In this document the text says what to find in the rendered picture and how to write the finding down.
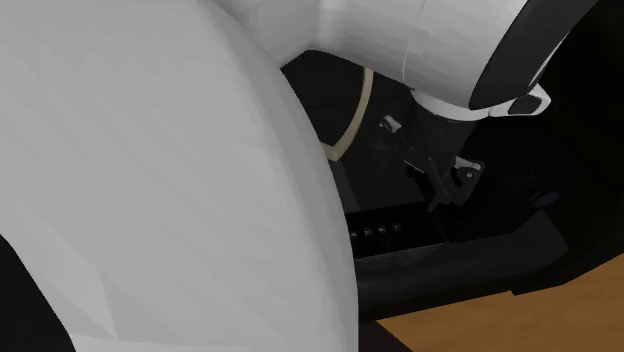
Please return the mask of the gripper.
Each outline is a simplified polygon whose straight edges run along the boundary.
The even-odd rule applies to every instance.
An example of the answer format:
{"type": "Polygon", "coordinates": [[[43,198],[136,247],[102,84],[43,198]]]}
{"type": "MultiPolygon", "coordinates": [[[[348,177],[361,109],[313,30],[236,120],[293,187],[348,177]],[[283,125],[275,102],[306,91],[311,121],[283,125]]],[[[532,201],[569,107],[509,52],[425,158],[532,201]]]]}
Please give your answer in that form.
{"type": "Polygon", "coordinates": [[[459,180],[452,203],[464,205],[485,170],[484,162],[459,157],[477,122],[448,119],[417,102],[414,113],[412,141],[401,123],[390,115],[383,116],[379,126],[386,140],[398,151],[408,177],[417,184],[427,202],[428,212],[450,202],[452,187],[448,185],[450,175],[446,167],[454,167],[459,180]]]}

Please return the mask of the black panel with round knobs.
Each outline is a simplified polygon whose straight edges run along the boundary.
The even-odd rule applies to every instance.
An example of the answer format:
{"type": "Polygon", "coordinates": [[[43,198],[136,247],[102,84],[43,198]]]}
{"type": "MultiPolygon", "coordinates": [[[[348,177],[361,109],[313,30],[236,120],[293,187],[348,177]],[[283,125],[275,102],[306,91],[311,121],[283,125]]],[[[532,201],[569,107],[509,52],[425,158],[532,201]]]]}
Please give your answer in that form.
{"type": "Polygon", "coordinates": [[[446,242],[421,202],[346,214],[355,259],[446,242]]]}

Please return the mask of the beige curved rim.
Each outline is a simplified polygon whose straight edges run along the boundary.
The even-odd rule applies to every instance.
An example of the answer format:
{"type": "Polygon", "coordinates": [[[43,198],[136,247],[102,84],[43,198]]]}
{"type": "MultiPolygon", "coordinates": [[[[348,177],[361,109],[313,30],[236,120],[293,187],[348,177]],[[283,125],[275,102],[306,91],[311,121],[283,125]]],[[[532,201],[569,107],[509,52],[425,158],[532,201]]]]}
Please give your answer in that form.
{"type": "Polygon", "coordinates": [[[352,145],[364,119],[372,94],[373,82],[374,71],[369,68],[364,68],[360,98],[349,125],[334,145],[322,144],[325,156],[329,161],[338,162],[352,145]]]}

